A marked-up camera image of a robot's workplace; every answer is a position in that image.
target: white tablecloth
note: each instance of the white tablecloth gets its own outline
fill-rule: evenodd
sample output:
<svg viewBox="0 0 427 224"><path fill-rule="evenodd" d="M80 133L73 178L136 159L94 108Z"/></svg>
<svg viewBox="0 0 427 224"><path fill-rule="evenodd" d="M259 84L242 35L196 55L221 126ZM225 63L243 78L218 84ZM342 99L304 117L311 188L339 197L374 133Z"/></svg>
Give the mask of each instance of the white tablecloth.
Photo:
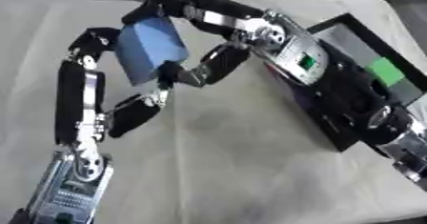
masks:
<svg viewBox="0 0 427 224"><path fill-rule="evenodd" d="M426 57L380 0L243 0L300 25L349 11L422 71ZM0 0L0 222L29 200L50 161L56 72L87 27L120 27L127 1ZM219 37L175 24L191 67ZM132 93L112 54L106 107ZM427 121L427 101L411 110ZM427 193L365 145L332 144L252 58L204 90L177 86L167 109L106 140L115 174L97 223L368 223L427 214Z"/></svg>

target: blue cube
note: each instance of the blue cube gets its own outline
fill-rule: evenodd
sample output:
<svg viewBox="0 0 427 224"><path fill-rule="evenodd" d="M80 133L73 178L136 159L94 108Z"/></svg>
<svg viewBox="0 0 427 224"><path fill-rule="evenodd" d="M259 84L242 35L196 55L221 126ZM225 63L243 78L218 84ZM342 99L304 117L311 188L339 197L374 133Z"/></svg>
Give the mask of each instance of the blue cube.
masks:
<svg viewBox="0 0 427 224"><path fill-rule="evenodd" d="M156 69L165 61L182 62L189 56L167 17L125 26L118 36L115 54L133 86L154 79Z"/></svg>

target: robotic arm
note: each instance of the robotic arm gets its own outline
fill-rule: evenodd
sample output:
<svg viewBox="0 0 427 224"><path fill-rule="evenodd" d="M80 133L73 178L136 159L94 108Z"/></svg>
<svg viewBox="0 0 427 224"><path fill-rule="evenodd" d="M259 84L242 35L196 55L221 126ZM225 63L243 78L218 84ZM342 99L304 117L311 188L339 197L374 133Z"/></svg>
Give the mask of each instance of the robotic arm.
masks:
<svg viewBox="0 0 427 224"><path fill-rule="evenodd" d="M426 127L404 109L374 75L331 45L315 40L291 18L229 0L148 0L123 17L133 25L153 17L189 20L221 35L200 64L186 70L175 62L157 69L157 89L137 94L104 112L105 75L96 70L103 51L112 51L120 31L88 29L69 48L58 75L55 152L25 209L11 223L91 223L112 177L112 160L97 145L144 124L166 105L174 83L202 88L220 81L251 53L295 92L310 98L331 121L395 160L395 167L427 190Z"/></svg>

